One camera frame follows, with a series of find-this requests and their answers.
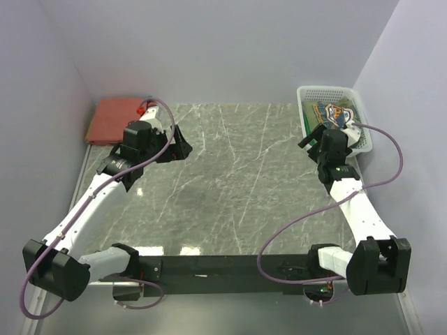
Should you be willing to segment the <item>olive green graphic tank top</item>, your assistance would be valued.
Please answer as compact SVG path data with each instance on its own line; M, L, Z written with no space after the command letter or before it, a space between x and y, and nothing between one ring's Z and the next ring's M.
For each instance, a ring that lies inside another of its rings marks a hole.
M306 100L301 102L302 112L308 118L311 132L319 125L326 128L343 128L349 121L360 123L360 117L355 105L346 97L336 103L321 100Z

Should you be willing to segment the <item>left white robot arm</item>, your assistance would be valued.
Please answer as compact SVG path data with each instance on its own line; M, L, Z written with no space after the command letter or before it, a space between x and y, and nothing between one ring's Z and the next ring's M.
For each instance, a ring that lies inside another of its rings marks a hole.
M132 121L122 142L107 156L85 194L58 226L42 240L22 249L27 282L72 302L91 282L117 274L125 281L140 278L139 252L116 243L105 251L84 253L97 225L111 207L141 178L150 163L184 160L192 147L177 124L160 131L154 121Z

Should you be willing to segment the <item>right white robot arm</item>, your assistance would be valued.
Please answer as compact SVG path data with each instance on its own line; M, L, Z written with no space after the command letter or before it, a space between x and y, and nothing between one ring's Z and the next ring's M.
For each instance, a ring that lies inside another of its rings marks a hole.
M405 290L411 245L383 222L356 169L346 162L350 146L360 134L358 124L342 129L317 126L300 143L313 142L308 156L317 164L318 178L339 205L356 249L349 253L335 244L316 244L308 252L307 272L323 278L329 271L345 278L355 295L401 293Z

